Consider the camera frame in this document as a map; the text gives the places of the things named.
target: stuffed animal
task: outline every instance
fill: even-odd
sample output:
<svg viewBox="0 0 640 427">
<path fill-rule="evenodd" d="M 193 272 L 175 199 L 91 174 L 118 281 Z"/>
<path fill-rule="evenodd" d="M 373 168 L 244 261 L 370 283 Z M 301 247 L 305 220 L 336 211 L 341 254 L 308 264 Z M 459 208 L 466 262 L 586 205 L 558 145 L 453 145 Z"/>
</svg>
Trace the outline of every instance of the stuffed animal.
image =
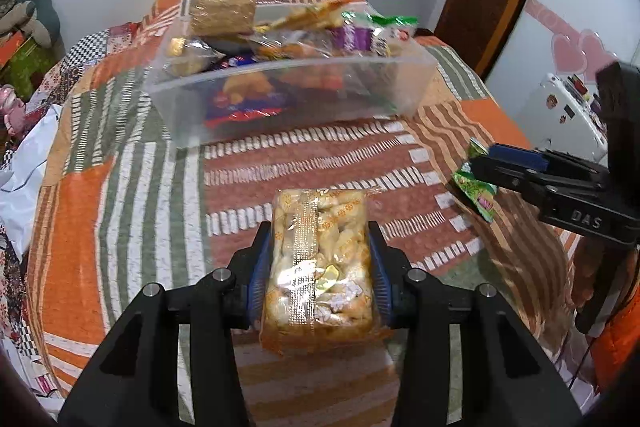
<svg viewBox="0 0 640 427">
<path fill-rule="evenodd" d="M 51 0 L 15 0 L 14 7 L 0 18 L 0 35 L 19 28 L 33 36 L 40 47 L 50 48 L 60 35 L 60 19 Z"/>
<path fill-rule="evenodd" d="M 0 87 L 0 116 L 3 117 L 9 136 L 22 137 L 24 130 L 24 102 L 15 94 L 14 86 Z"/>
</svg>

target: bed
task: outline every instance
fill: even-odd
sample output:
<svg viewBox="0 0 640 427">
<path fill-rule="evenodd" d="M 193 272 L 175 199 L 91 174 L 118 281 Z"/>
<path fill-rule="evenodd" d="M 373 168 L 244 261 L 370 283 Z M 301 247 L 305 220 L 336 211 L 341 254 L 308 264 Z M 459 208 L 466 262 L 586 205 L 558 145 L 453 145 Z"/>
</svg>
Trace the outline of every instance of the bed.
<svg viewBox="0 0 640 427">
<path fill-rule="evenodd" d="M 286 187 L 380 187 L 371 218 L 414 266 L 462 287 L 493 283 L 543 347 L 558 349 L 570 317 L 567 254 L 578 237 L 539 223 L 532 206 L 512 192 L 499 193 L 491 225 L 452 194 L 447 183 L 471 137 L 485 145 L 528 146 L 452 48 L 418 38 L 439 65 L 413 118 L 176 151 L 142 80 L 162 33 L 182 9 L 182 0 L 157 0 L 140 23 L 87 36 L 30 102 L 31 123 L 51 103 L 64 103 L 63 113 L 38 198 L 26 281 L 10 255 L 3 259 L 17 285 L 9 311 L 15 343 L 22 353 L 42 357 L 51 386 L 63 396 L 71 390 L 145 283 L 179 287 L 226 266 L 250 244 L 256 224 L 270 218 L 274 192 Z M 317 168 L 305 162 L 310 156 L 328 161 Z M 276 175 L 261 176 L 260 166 L 276 164 L 282 166 Z M 373 426 L 386 425 L 392 415 L 401 335 L 332 357 L 286 360 L 261 350 L 254 332 L 238 333 L 234 342 L 257 425 Z M 191 416 L 188 357 L 188 331 L 181 331 L 184 417 Z M 460 384 L 452 380 L 452 417 L 460 414 Z"/>
</svg>

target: striped bedspread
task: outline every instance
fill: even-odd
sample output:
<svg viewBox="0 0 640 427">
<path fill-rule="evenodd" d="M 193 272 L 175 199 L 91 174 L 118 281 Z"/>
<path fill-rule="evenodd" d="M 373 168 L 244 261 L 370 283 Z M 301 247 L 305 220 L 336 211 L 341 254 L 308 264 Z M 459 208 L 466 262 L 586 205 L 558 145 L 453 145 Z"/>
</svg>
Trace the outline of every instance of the striped bedspread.
<svg viewBox="0 0 640 427">
<path fill-rule="evenodd" d="M 447 181 L 471 137 L 526 143 L 450 48 L 425 42 L 441 67 L 425 79 L 430 89 L 414 119 L 335 123 L 175 150 L 142 80 L 159 30 L 181 2 L 158 0 L 129 45 L 84 68 L 63 109 L 28 266 L 31 330 L 62 389 L 71 389 L 145 283 L 179 287 L 226 265 L 270 219 L 274 192 L 287 187 L 377 188 L 370 217 L 414 266 L 464 287 L 492 282 L 544 336 L 562 315 L 566 254 L 558 234 L 516 194 L 500 193 L 489 226 L 450 190 Z M 261 350 L 255 333 L 234 342 L 257 425 L 388 425 L 402 342 L 288 359 Z M 188 345 L 188 330 L 181 331 L 184 417 L 192 415 Z M 455 415 L 455 379 L 453 388 Z"/>
</svg>

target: green snack package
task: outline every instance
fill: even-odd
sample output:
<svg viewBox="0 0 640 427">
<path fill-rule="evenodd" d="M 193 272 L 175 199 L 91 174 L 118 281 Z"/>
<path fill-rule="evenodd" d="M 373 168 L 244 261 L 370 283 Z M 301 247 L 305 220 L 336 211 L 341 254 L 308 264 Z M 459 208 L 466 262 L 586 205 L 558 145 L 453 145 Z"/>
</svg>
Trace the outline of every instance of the green snack package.
<svg viewBox="0 0 640 427">
<path fill-rule="evenodd" d="M 476 158 L 483 154 L 488 154 L 487 149 L 478 140 L 472 138 L 466 150 L 468 158 Z M 452 181 L 476 206 L 484 220 L 491 223 L 494 220 L 494 196 L 498 192 L 498 187 L 491 183 L 476 180 L 471 172 L 471 164 L 468 161 L 464 162 L 462 167 L 453 173 Z"/>
</svg>

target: gold wrapped snack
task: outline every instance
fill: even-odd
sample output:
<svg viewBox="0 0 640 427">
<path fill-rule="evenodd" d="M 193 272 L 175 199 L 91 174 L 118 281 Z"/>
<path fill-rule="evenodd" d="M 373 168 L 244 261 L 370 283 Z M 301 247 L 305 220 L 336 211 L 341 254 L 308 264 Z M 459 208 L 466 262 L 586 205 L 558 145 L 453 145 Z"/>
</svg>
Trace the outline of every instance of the gold wrapped snack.
<svg viewBox="0 0 640 427">
<path fill-rule="evenodd" d="M 255 0 L 191 0 L 190 15 L 194 35 L 252 33 Z"/>
<path fill-rule="evenodd" d="M 282 353 L 377 333 L 362 190 L 281 190 L 273 205 L 273 262 L 262 345 Z"/>
</svg>

